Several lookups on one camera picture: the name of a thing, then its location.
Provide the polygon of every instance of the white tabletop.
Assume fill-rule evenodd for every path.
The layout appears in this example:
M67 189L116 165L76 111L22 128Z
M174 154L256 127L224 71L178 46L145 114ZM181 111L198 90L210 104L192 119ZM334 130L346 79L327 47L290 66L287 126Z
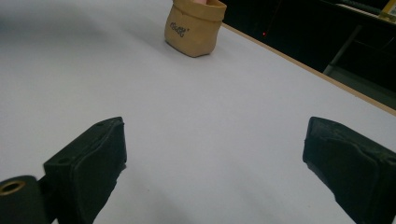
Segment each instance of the white tabletop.
M224 27L164 42L172 1L0 3L0 179L122 116L127 169L95 223L353 223L302 155L308 120L396 148L396 117Z

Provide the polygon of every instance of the bolt hole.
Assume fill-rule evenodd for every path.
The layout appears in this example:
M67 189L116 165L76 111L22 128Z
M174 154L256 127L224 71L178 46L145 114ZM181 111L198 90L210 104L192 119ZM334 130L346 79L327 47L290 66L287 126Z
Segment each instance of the bolt hole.
M3 186L0 186L0 196L6 196L22 189L26 183L21 180L10 181Z
M63 158L63 159L60 159L58 162L59 162L60 164L65 164L65 163L68 163L69 161L70 161L69 158Z

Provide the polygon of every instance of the yellow object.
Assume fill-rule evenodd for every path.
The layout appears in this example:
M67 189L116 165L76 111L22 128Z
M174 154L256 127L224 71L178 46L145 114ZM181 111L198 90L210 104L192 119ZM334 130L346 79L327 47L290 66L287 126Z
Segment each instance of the yellow object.
M191 57L212 52L227 6L218 0L207 0L206 5L191 0L173 2L165 26L166 42Z
M384 9L379 13L378 18L385 21L396 22L396 0L389 0Z

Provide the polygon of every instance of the brown pouch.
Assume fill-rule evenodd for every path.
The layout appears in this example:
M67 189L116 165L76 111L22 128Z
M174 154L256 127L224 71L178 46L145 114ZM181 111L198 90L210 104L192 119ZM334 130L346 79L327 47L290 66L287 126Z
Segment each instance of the brown pouch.
M218 0L207 0L206 5L192 0L173 2L166 21L166 42L191 57L212 52L227 6Z

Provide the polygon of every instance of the white table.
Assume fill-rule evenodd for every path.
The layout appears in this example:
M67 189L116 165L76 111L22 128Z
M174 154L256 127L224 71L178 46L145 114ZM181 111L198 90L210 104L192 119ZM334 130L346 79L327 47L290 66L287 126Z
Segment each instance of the white table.
M394 111L229 29L187 57L163 39L172 2L0 3L0 179L122 116L128 168L95 223L353 223L303 163L308 120L396 148Z

